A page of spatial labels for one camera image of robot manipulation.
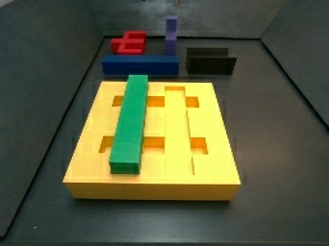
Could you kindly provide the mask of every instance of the green bar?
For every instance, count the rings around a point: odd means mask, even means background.
[[[130,75],[110,156],[113,174],[139,174],[149,98],[149,75]]]

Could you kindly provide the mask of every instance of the table surface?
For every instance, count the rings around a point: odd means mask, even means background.
[[[214,82],[244,185],[228,202],[75,200],[62,180],[98,86],[106,38],[6,243],[329,243],[329,132],[257,40],[182,38],[181,76]],[[189,76],[186,47],[228,47],[232,76]],[[165,39],[149,38],[147,54]]]

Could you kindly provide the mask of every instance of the puzzle board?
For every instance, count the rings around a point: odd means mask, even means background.
[[[232,200],[241,186],[212,83],[149,83],[142,172],[111,174],[125,82],[103,82],[63,180],[86,199]]]

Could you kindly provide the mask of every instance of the toy block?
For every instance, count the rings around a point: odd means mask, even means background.
[[[167,32],[175,32],[178,30],[178,17],[175,15],[167,16]]]
[[[178,53],[178,17],[174,15],[167,16],[166,26],[166,55],[175,56]]]
[[[115,56],[102,61],[105,75],[179,75],[178,56]]]
[[[113,174],[139,174],[147,111],[149,76],[130,75],[110,156]]]
[[[123,39],[147,39],[147,32],[146,31],[126,31],[123,35]]]
[[[146,50],[147,32],[126,31],[123,38],[111,39],[111,50],[119,55],[142,55]]]
[[[121,45],[122,41],[123,41],[122,38],[113,38],[111,39],[111,49],[113,49],[114,53],[118,52],[118,48],[119,48],[119,45]]]
[[[229,57],[228,48],[187,48],[189,74],[233,74],[237,58]]]
[[[127,87],[125,82],[99,86],[63,179],[72,196],[232,200],[241,179],[212,83],[149,82],[141,174],[113,173],[109,156]]]

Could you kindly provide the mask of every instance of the red block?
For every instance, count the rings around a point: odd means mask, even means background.
[[[114,53],[118,52],[118,48],[119,48],[119,45],[121,45],[122,42],[123,42],[122,38],[113,38],[111,39],[111,50],[113,50]]]
[[[146,51],[147,32],[126,31],[123,38],[111,39],[111,49],[119,55],[143,55]]]

